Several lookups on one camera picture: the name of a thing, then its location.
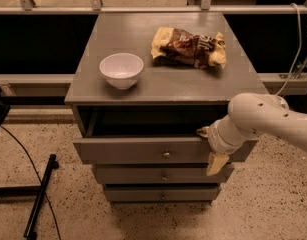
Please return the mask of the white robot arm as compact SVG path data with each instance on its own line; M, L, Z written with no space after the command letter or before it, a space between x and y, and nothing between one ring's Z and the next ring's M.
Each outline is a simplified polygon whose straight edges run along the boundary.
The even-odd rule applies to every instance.
M307 152L307 114L291 111L278 95L238 94L230 100L224 118L196 133L211 147L207 176L218 174L231 154L261 134L278 137Z

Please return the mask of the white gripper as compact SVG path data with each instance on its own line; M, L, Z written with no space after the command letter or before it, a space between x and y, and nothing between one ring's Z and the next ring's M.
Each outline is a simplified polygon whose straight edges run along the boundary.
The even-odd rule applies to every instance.
M215 121L210 127L197 129L196 133L200 137L208 137L209 145L215 151L208 158L207 176L216 175L229 161L228 155L236 152L250 139L250 132L236 126L228 115Z

